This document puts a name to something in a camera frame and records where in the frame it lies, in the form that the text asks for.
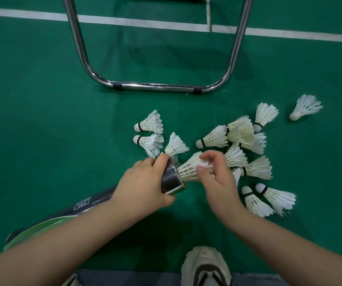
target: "white court line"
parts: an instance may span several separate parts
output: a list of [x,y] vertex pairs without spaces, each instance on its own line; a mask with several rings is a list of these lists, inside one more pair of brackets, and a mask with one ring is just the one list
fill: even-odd
[[[14,18],[54,20],[54,21],[67,21],[68,20],[66,14],[13,10],[13,9],[0,9],[0,17],[14,17]],[[139,19],[114,18],[114,17],[102,17],[102,16],[89,16],[89,15],[78,15],[78,19],[82,23],[96,23],[96,24],[133,26],[133,27],[193,31],[193,32],[209,32],[210,31],[208,28],[208,24],[177,23],[177,22],[164,22],[164,21],[139,20]],[[236,32],[236,27],[212,25],[212,32],[234,34]],[[253,35],[253,36],[263,36],[263,37],[278,37],[278,38],[293,38],[293,39],[342,42],[342,34],[330,34],[330,33],[320,33],[320,32],[317,33],[317,32],[262,29],[262,28],[247,28],[245,34]]]
[[[212,32],[235,34],[235,26],[212,25]],[[245,35],[342,42],[342,34],[247,28]]]
[[205,9],[207,11],[207,31],[211,32],[211,6],[210,6],[210,0],[205,0]]

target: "chrome metal frame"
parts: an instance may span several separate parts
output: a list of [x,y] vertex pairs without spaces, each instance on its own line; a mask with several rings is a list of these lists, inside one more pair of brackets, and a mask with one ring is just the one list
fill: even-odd
[[146,90],[146,91],[170,91],[179,93],[193,93],[202,94],[208,93],[222,86],[231,76],[233,69],[235,67],[235,62],[237,55],[240,51],[240,46],[242,39],[245,34],[246,25],[249,20],[250,12],[252,9],[254,0],[244,0],[239,24],[237,26],[235,40],[233,41],[231,55],[229,57],[227,71],[218,81],[207,86],[198,85],[173,85],[173,84],[158,84],[158,83],[136,83],[136,82],[124,82],[124,81],[110,81],[101,77],[90,65],[88,60],[88,54],[86,52],[84,39],[82,36],[81,28],[79,26],[79,21],[77,17],[76,6],[74,0],[63,0],[65,5],[65,10],[67,11],[67,16],[72,30],[74,42],[76,44],[78,56],[81,60],[82,66],[86,72],[97,81],[99,84],[110,87],[115,90]]

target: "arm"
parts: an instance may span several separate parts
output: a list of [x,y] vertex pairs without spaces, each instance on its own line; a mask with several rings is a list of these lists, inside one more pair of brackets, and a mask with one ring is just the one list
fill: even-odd
[[0,286],[61,285],[94,252],[136,222],[171,205],[160,184],[168,155],[126,171],[111,200],[0,253]]
[[342,256],[249,212],[241,203],[225,157],[206,151],[215,179],[197,168],[207,201],[219,220],[292,286],[342,285]]

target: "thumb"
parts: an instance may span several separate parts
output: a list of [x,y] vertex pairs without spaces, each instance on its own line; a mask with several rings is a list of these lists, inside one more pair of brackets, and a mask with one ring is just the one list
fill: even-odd
[[164,200],[165,200],[165,207],[171,206],[176,200],[175,196],[168,195],[168,194],[163,194],[163,195],[164,195]]
[[215,187],[217,185],[217,181],[212,177],[210,172],[207,171],[206,168],[203,168],[201,165],[198,165],[196,167],[196,173],[206,190],[210,190],[212,187]]

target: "shuttlecock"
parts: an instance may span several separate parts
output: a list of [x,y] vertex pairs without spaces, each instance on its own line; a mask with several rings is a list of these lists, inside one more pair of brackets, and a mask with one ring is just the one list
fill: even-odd
[[240,180],[240,177],[241,177],[241,170],[240,168],[235,168],[233,171],[233,176],[235,177],[235,180],[236,180],[236,185],[238,186],[239,185],[239,180]]
[[253,194],[250,187],[242,187],[241,193],[245,197],[245,205],[250,212],[260,217],[270,216],[271,214],[275,213],[275,211],[273,211],[273,209],[269,205],[262,202]]
[[323,106],[317,101],[314,95],[302,95],[297,100],[297,105],[293,112],[289,115],[289,119],[295,121],[301,116],[317,113]]
[[272,178],[272,166],[270,165],[269,159],[265,156],[255,159],[253,162],[241,167],[240,170],[241,176],[248,175],[263,180],[270,180]]
[[249,149],[257,154],[264,154],[264,148],[266,147],[266,136],[263,132],[256,133],[254,135],[254,141],[252,144],[240,143],[239,146]]
[[199,176],[196,172],[196,167],[201,165],[206,168],[210,173],[213,173],[213,166],[209,163],[209,160],[201,159],[199,156],[201,151],[194,153],[185,163],[183,163],[177,169],[177,173],[183,182],[200,182]]
[[271,122],[278,115],[278,109],[273,105],[260,103],[257,105],[256,118],[254,120],[254,132],[259,132],[265,124]]
[[140,136],[136,135],[132,139],[134,143],[140,145],[145,149],[149,157],[156,158],[160,149],[163,147],[162,144],[164,142],[163,136],[153,133],[151,136]]
[[248,164],[248,159],[243,151],[235,145],[231,145],[227,150],[225,158],[227,160],[228,167],[243,167]]
[[199,139],[196,142],[196,147],[206,148],[210,146],[216,146],[218,148],[223,148],[225,146],[228,146],[228,139],[226,134],[227,132],[225,126],[218,125],[204,138]]
[[166,146],[164,152],[167,153],[169,156],[174,156],[177,154],[185,153],[190,149],[184,144],[183,140],[180,139],[178,135],[174,132],[170,135],[170,141]]
[[235,125],[235,127],[227,134],[228,140],[233,143],[241,143],[251,145],[254,142],[254,129],[249,121]]
[[256,184],[256,191],[264,195],[264,197],[274,208],[275,212],[280,216],[285,214],[284,210],[291,210],[293,208],[297,197],[291,192],[272,189],[261,183]]
[[230,124],[226,124],[225,126],[226,126],[228,132],[230,132],[236,125],[242,124],[243,122],[252,123],[249,119],[249,116],[244,115],[244,116],[241,116],[240,118],[236,119],[234,122],[231,122]]
[[145,120],[135,124],[134,129],[136,132],[152,131],[157,134],[162,134],[163,124],[162,120],[160,119],[160,114],[156,110],[154,110],[148,115]]

